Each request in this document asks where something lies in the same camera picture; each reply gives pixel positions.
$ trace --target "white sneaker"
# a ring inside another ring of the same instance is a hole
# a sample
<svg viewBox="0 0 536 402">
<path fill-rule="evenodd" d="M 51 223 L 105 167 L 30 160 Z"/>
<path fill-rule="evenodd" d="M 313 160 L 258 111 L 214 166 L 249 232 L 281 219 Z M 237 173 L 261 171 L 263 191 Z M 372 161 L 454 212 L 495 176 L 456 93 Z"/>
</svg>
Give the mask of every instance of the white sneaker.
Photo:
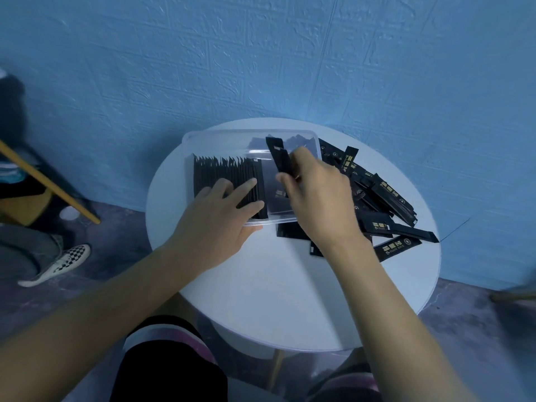
<svg viewBox="0 0 536 402">
<path fill-rule="evenodd" d="M 54 261 L 50 266 L 30 281 L 18 281 L 17 283 L 24 288 L 30 288 L 49 280 L 51 277 L 57 277 L 65 272 L 72 271 L 81 265 L 91 254 L 91 247 L 88 244 L 77 245 L 67 251 Z"/>
</svg>

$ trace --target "right hand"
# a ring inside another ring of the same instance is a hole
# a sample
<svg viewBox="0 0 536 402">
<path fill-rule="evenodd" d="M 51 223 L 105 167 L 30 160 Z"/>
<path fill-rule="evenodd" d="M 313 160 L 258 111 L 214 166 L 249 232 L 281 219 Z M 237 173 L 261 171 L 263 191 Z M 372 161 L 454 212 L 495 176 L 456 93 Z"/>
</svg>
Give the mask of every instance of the right hand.
<svg viewBox="0 0 536 402">
<path fill-rule="evenodd" d="M 305 147 L 292 152 L 300 185 L 294 177 L 279 173 L 298 223 L 325 254 L 333 247 L 366 240 L 355 217 L 350 181 L 346 175 L 315 158 Z"/>
</svg>

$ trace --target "textured wall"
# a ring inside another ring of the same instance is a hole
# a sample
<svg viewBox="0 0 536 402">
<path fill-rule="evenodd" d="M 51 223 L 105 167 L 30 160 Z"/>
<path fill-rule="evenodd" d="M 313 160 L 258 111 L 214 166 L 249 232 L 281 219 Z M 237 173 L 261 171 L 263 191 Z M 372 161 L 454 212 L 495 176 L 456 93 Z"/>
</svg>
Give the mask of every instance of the textured wall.
<svg viewBox="0 0 536 402">
<path fill-rule="evenodd" d="M 186 131 L 304 119 L 418 186 L 443 277 L 502 288 L 535 271 L 534 5 L 0 0 L 0 66 L 26 85 L 26 140 L 90 199 L 144 209 Z"/>
</svg>

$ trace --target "left hand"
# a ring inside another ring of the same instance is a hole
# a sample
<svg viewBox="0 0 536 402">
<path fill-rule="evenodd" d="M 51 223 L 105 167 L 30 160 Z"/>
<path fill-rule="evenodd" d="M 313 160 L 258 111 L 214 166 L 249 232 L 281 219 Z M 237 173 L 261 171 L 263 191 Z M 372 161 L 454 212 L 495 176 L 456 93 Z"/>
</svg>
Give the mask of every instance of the left hand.
<svg viewBox="0 0 536 402">
<path fill-rule="evenodd" d="M 230 181 L 219 179 L 214 187 L 201 189 L 160 247 L 165 262 L 194 279 L 235 255 L 252 233 L 262 229 L 244 225 L 264 207 L 262 200 L 236 208 L 256 184 L 253 178 L 234 189 Z"/>
</svg>

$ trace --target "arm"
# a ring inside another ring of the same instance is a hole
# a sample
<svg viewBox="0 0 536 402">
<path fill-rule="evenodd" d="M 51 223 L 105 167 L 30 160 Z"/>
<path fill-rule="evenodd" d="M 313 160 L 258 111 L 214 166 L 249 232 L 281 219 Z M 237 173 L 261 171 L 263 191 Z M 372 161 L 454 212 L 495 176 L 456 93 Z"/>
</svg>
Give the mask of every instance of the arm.
<svg viewBox="0 0 536 402">
<path fill-rule="evenodd" d="M 255 183 L 233 191 L 231 182 L 219 180 L 201 190 L 162 247 L 4 341 L 0 400 L 62 400 L 114 343 L 205 270 L 236 253 L 260 229 L 244 223 L 263 202 L 236 208 Z M 223 199 L 224 192 L 230 195 Z"/>
<path fill-rule="evenodd" d="M 385 273 L 361 233 L 348 178 L 305 148 L 293 153 L 301 186 L 285 185 L 298 222 L 331 265 L 385 400 L 476 400 Z"/>
</svg>

